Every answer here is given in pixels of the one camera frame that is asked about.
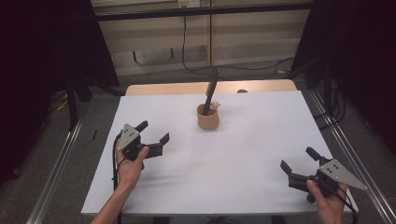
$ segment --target wooden cup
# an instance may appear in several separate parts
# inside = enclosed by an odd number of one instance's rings
[[[215,130],[219,127],[219,113],[218,110],[214,110],[209,108],[207,112],[207,116],[202,115],[204,112],[205,104],[198,105],[197,107],[197,117],[198,117],[198,126],[202,129],[206,130]]]

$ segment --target human hand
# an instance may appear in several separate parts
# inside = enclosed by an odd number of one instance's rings
[[[143,147],[136,160],[130,161],[125,158],[122,151],[116,150],[116,162],[119,169],[119,187],[127,188],[129,191],[134,189],[142,171],[143,160],[148,154],[149,147]]]
[[[322,224],[341,224],[343,223],[344,214],[344,203],[341,202],[337,197],[331,195],[325,198],[320,191],[318,185],[312,181],[307,180],[306,185],[308,186],[311,193],[314,195],[317,202],[317,213]],[[337,194],[340,195],[344,200],[346,199],[347,185],[343,183],[338,184],[339,189]]]

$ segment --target white table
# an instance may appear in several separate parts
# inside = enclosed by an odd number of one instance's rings
[[[205,101],[204,94],[122,97],[81,213],[97,214],[111,195],[113,141],[124,123],[136,126],[143,120],[149,124],[141,133],[143,143],[156,143],[168,132],[170,141],[161,157],[145,160],[146,168],[123,214],[314,212],[306,193],[289,188],[279,167],[285,160],[293,172],[314,175],[318,164],[305,153],[306,147],[332,157],[302,94],[215,93],[213,99],[221,103],[220,125],[215,131],[204,131],[195,114],[196,106]]]

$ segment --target black cable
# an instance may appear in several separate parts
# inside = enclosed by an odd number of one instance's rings
[[[348,207],[352,211],[352,224],[357,224],[359,222],[359,213],[353,207],[352,202],[350,201],[349,197],[347,197],[347,193],[342,190],[345,193],[346,197],[349,199],[349,203],[344,200],[337,192],[332,190],[332,188],[330,188],[330,186],[328,186],[324,181],[320,179],[318,181],[320,181],[320,184],[324,185],[332,193],[332,195],[334,195],[338,200],[340,200],[346,207]]]
[[[345,114],[346,114],[346,111],[347,111],[347,103],[346,103],[346,100],[345,100],[345,95],[344,95],[343,93],[341,93],[341,97],[342,97],[342,99],[343,99],[343,112],[342,112],[342,114],[341,114],[341,118],[337,118],[338,115],[339,115],[339,114],[337,114],[337,116],[334,118],[334,121],[333,121],[333,122],[330,122],[329,124],[327,124],[327,125],[325,125],[325,126],[319,128],[321,131],[324,130],[324,129],[326,129],[326,128],[328,128],[328,127],[330,127],[330,126],[333,126],[333,125],[335,125],[335,124],[340,123],[341,120],[344,118],[344,116],[345,116]]]
[[[117,186],[119,185],[119,169],[116,167],[116,145],[117,145],[117,141],[121,137],[121,134],[122,134],[122,131],[119,134],[117,134],[116,139],[114,140],[114,143],[113,143],[113,150],[112,150],[112,153],[113,153],[113,155],[112,155],[112,158],[113,158],[113,187],[114,187],[114,190],[116,190]],[[119,215],[117,216],[117,223],[121,224],[121,213],[119,213]]]
[[[200,73],[199,71],[202,71],[202,70],[205,70],[205,69],[210,69],[212,67],[216,67],[216,68],[232,68],[232,69],[240,69],[240,70],[247,70],[247,71],[260,71],[260,70],[265,70],[265,69],[269,69],[269,68],[273,68],[274,67],[275,68],[274,72],[270,76],[263,78],[263,79],[267,79],[269,77],[272,77],[275,74],[276,69],[277,69],[277,67],[280,64],[282,64],[283,62],[286,62],[288,60],[293,60],[294,59],[293,57],[289,57],[289,58],[283,59],[283,60],[281,60],[281,61],[279,61],[279,62],[277,62],[277,63],[275,63],[273,65],[266,66],[266,67],[261,67],[261,68],[245,68],[245,67],[230,66],[230,65],[216,65],[216,66],[206,66],[206,67],[191,69],[191,68],[187,67],[186,62],[185,62],[185,46],[186,46],[186,31],[187,31],[186,18],[187,17],[183,17],[183,19],[184,19],[184,32],[183,32],[183,46],[182,46],[182,50],[181,50],[181,62],[183,64],[183,67],[187,71],[189,71],[191,73],[194,73],[194,74],[197,74],[197,75],[211,76],[211,74]],[[228,79],[226,77],[219,77],[219,79],[224,79],[224,80],[231,81],[230,79]]]

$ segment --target metal frame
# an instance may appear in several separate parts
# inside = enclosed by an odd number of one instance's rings
[[[311,91],[310,93],[319,111],[321,113],[324,113],[326,111],[323,105],[324,101],[318,91]],[[327,124],[332,124],[335,122],[335,120],[329,116],[325,116],[325,119]],[[340,148],[346,155],[347,160],[355,171],[356,176],[368,188],[367,193],[371,198],[374,206],[378,210],[379,215],[387,224],[396,223],[395,213],[393,212],[387,198],[385,197],[379,186],[374,182],[370,174],[367,172],[361,159],[359,159],[358,154],[355,152],[355,149],[352,147],[352,145],[350,145],[347,137],[344,135],[341,128],[338,126],[338,124],[334,124],[330,127],[330,129],[332,130],[332,134],[334,135],[335,140],[338,142]]]
[[[89,105],[90,103],[84,104],[83,108],[81,109],[81,116],[79,117],[79,120],[77,121],[74,129],[70,131],[67,135],[58,160],[55,162],[55,165],[52,168],[47,183],[41,191],[37,201],[35,202],[35,207],[33,208],[29,218],[27,219],[26,224],[42,223],[44,216],[47,213],[47,209],[50,205],[52,196],[55,193],[56,186],[58,185],[58,182],[61,178],[62,171],[64,170],[64,167],[67,163],[67,158],[69,157],[70,152],[73,149],[73,145],[78,137],[82,121],[88,114]]]
[[[74,15],[67,17],[57,17],[57,18],[53,18],[52,20],[53,21],[58,21],[58,20],[123,21],[123,20],[166,18],[166,17],[305,10],[305,9],[310,9],[313,5],[314,3],[312,1],[309,1],[309,2],[298,2],[298,3],[261,4],[261,5],[246,5],[246,6],[231,6],[231,7],[188,7],[188,8],[136,11],[136,12],[97,13],[94,16]]]

